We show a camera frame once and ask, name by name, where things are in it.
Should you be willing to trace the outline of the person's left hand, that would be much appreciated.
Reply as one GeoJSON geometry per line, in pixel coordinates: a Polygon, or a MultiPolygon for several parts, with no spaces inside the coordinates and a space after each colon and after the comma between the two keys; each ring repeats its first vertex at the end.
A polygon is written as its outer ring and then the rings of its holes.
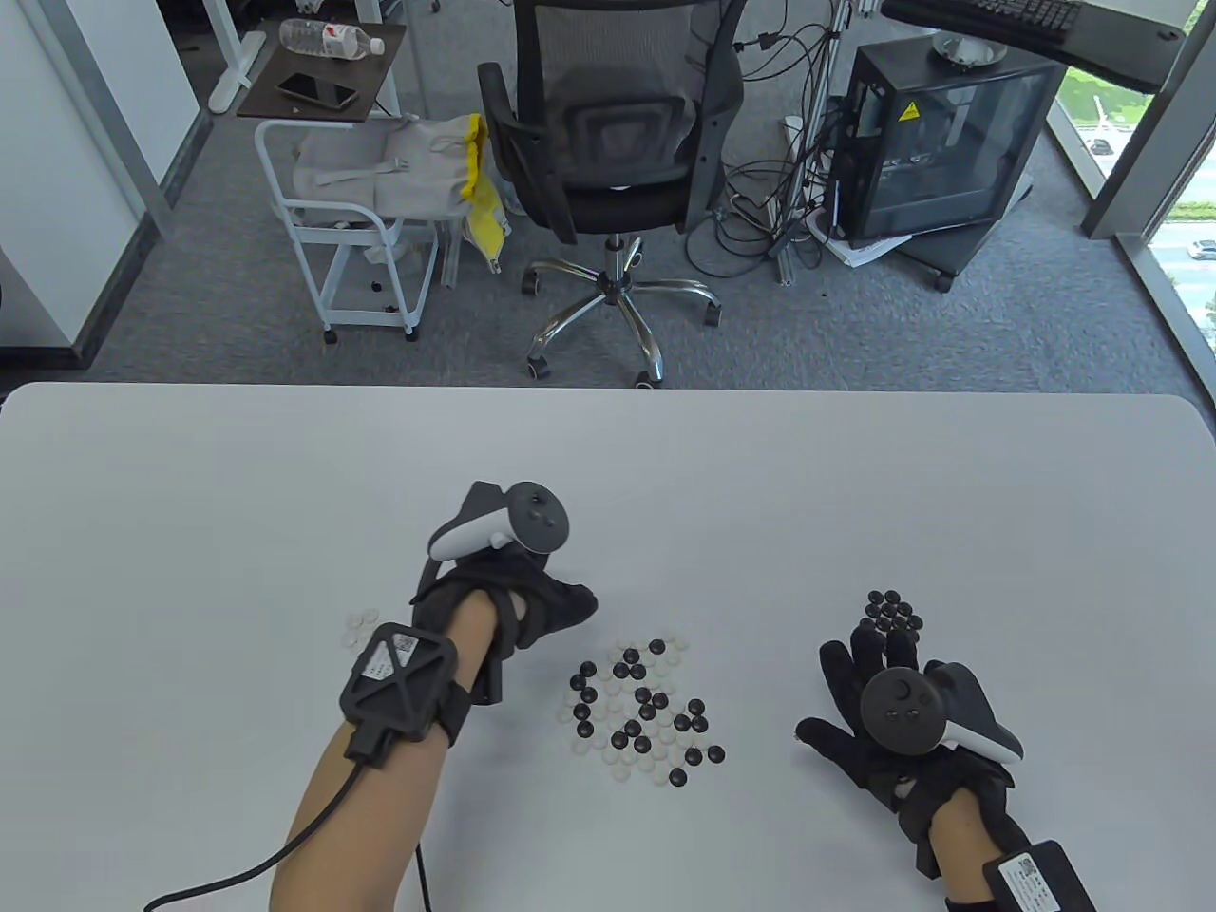
{"type": "Polygon", "coordinates": [[[578,626],[599,607],[581,582],[563,582],[546,569],[548,557],[520,544],[486,548],[456,561],[452,569],[420,582],[413,595],[413,627],[441,634],[465,598],[483,592],[499,613],[499,629],[486,655],[505,659],[539,638],[578,626]]]}

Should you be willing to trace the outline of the person's right hand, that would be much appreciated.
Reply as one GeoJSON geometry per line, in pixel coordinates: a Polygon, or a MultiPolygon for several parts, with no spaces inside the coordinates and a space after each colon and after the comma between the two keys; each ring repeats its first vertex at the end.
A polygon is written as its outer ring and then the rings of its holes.
{"type": "Polygon", "coordinates": [[[942,862],[930,844],[931,817],[956,790],[970,790],[976,796],[978,816],[1000,851],[1009,854],[1030,846],[1026,833],[1007,809],[1007,793],[1015,786],[1007,769],[962,747],[936,747],[921,758],[900,755],[879,745],[865,730],[865,685],[889,669],[917,672],[921,668],[910,630],[882,634],[877,627],[857,626],[848,644],[827,642],[818,655],[826,685],[848,727],[839,730],[824,717],[803,717],[795,737],[895,814],[903,835],[916,848],[921,876],[938,879],[942,874],[942,862]]]}

